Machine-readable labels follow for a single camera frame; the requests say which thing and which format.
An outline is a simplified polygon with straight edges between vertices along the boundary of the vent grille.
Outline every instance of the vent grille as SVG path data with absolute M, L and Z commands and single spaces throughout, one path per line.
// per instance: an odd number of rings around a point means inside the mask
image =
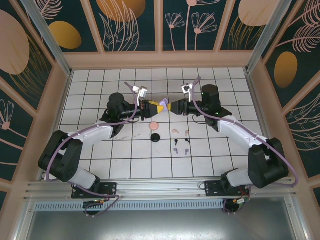
M 104 210 L 112 202 L 93 206 L 88 211 Z M 84 202 L 38 202 L 36 212 L 83 211 Z M 222 209 L 222 199 L 119 201 L 110 211 Z

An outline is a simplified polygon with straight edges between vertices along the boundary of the black disk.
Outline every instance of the black disk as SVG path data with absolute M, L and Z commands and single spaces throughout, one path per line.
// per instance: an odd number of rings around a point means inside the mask
M 151 135 L 151 141 L 157 143 L 160 141 L 160 135 L 158 133 L 154 133 Z

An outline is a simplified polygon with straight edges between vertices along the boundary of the white grid floor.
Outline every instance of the white grid floor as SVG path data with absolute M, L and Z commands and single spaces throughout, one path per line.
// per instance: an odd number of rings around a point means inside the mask
M 147 100 L 170 103 L 183 99 L 181 85 L 202 78 L 200 84 L 219 88 L 223 107 L 261 135 L 253 101 L 242 68 L 162 68 L 77 70 L 64 105 L 59 129 L 82 130 L 96 123 L 106 109 L 110 94 L 122 93 L 127 102 L 133 96 L 124 84 L 148 88 Z M 201 100 L 196 86 L 196 100 Z M 247 152 L 229 138 L 203 124 L 204 118 L 161 112 L 152 119 L 125 124 L 119 135 L 82 150 L 80 166 L 101 179 L 149 179 L 210 177 L 248 164 Z M 157 131 L 149 123 L 159 123 Z M 185 141 L 189 131 L 190 143 Z M 152 133 L 161 140 L 151 142 Z

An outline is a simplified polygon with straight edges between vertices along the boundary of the pink disk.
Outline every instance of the pink disk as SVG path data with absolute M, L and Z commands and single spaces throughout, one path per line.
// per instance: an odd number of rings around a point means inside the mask
M 157 122 L 153 121 L 153 122 L 150 123 L 149 128 L 150 128 L 152 131 L 158 130 L 159 124 L 158 124 Z

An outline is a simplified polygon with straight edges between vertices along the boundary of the small purple object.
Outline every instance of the small purple object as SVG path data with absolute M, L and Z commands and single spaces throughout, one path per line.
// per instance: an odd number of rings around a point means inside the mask
M 163 106 L 164 109 L 162 110 L 162 112 L 165 112 L 165 111 L 168 111 L 168 108 L 167 108 L 167 104 L 168 104 L 168 99 L 164 98 L 161 102 L 159 102 L 159 105 Z

